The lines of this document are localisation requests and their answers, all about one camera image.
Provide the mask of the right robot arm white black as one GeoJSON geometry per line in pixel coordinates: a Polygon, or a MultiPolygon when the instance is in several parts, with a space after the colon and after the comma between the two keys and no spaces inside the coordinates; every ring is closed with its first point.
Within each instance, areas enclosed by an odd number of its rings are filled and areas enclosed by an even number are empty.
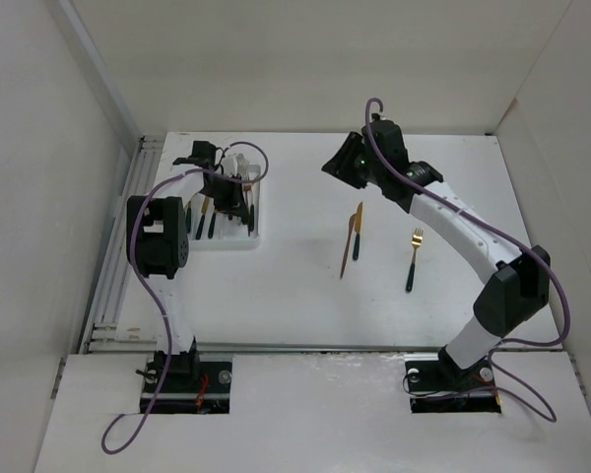
{"type": "Polygon", "coordinates": [[[322,171],[382,195],[439,234],[472,267],[484,287],[473,316],[438,353],[436,375],[450,388],[468,381],[489,351],[549,301],[551,258],[539,245],[520,249],[490,232],[430,164],[409,158],[401,128],[376,118],[348,135],[322,171]]]}

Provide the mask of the gold knife green handle short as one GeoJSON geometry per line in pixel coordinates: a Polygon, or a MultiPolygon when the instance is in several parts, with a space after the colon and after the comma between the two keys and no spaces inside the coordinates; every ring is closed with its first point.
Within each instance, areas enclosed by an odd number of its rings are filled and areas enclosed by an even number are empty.
{"type": "Polygon", "coordinates": [[[352,259],[354,261],[359,260],[360,251],[361,251],[361,222],[362,222],[362,211],[363,211],[363,202],[360,202],[358,205],[357,211],[355,212],[355,221],[354,221],[354,247],[352,253],[352,259]]]}

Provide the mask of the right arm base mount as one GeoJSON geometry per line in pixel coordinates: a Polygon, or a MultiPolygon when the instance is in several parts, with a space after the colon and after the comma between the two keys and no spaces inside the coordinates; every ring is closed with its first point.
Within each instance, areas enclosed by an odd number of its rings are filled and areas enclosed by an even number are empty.
{"type": "Polygon", "coordinates": [[[444,349],[404,357],[403,389],[413,414],[500,414],[494,374],[486,357],[458,369],[444,349]]]}

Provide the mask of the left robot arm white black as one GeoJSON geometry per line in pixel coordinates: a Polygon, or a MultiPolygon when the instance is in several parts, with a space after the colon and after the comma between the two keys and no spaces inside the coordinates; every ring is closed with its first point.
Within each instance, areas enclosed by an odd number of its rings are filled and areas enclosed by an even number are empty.
{"type": "Polygon", "coordinates": [[[248,195],[265,170],[231,147],[220,148],[196,141],[185,157],[172,160],[168,175],[145,195],[127,201],[127,259],[139,283],[153,299],[162,318],[157,348],[145,378],[168,379],[178,390],[194,388],[200,381],[201,362],[190,315],[185,308],[181,273],[190,255],[190,243],[206,224],[199,211],[203,204],[255,230],[254,199],[248,195]]]}

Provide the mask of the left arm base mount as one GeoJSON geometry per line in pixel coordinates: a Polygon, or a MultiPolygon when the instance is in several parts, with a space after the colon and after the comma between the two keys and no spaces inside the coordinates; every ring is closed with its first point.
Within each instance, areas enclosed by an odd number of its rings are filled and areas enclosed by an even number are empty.
{"type": "Polygon", "coordinates": [[[136,374],[143,379],[140,413],[222,415],[230,412],[232,358],[205,356],[193,343],[189,352],[173,355],[164,384],[166,354],[156,351],[136,374]]]}

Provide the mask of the gold fork green handle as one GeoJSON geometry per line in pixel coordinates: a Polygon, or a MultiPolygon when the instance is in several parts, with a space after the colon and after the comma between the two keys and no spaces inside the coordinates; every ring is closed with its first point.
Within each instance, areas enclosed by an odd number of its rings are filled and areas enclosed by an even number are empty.
{"type": "Polygon", "coordinates": [[[407,281],[405,285],[405,291],[409,294],[414,287],[415,281],[415,272],[416,272],[416,264],[417,264],[417,253],[418,249],[422,246],[424,239],[424,230],[421,228],[416,228],[412,234],[412,241],[411,245],[413,248],[412,259],[410,263],[410,267],[408,270],[407,281]]]}
{"type": "Polygon", "coordinates": [[[248,208],[247,232],[248,235],[251,236],[255,227],[255,204],[252,184],[247,184],[245,186],[245,198],[248,208]]]}

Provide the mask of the gold spoon green handle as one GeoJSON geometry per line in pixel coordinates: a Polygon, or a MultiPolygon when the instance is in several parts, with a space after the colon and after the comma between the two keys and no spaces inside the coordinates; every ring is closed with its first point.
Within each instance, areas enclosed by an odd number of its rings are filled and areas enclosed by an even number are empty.
{"type": "Polygon", "coordinates": [[[184,223],[186,232],[190,235],[193,228],[193,200],[194,196],[191,196],[184,207],[184,223]]]}

